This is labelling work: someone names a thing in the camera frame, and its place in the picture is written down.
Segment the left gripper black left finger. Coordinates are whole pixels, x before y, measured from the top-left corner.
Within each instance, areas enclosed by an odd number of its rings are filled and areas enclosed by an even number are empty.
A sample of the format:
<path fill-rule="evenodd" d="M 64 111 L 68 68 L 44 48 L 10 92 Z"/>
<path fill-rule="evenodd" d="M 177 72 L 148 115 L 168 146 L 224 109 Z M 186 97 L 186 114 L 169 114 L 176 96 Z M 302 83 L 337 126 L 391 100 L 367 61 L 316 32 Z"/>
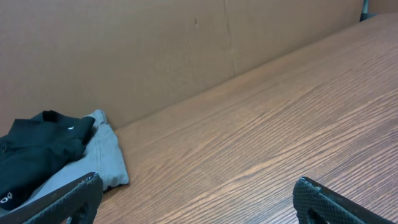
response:
<path fill-rule="evenodd" d="M 103 181 L 90 172 L 1 217 L 1 223 L 93 223 L 103 198 Z"/>

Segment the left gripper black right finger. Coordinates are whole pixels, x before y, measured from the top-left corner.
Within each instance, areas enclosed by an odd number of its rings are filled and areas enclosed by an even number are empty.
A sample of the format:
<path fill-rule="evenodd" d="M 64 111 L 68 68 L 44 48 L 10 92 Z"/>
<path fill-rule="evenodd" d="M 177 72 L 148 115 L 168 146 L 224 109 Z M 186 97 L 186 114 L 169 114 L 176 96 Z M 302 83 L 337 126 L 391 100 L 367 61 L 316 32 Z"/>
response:
<path fill-rule="evenodd" d="M 296 181 L 293 205 L 300 224 L 394 224 L 308 177 Z"/>

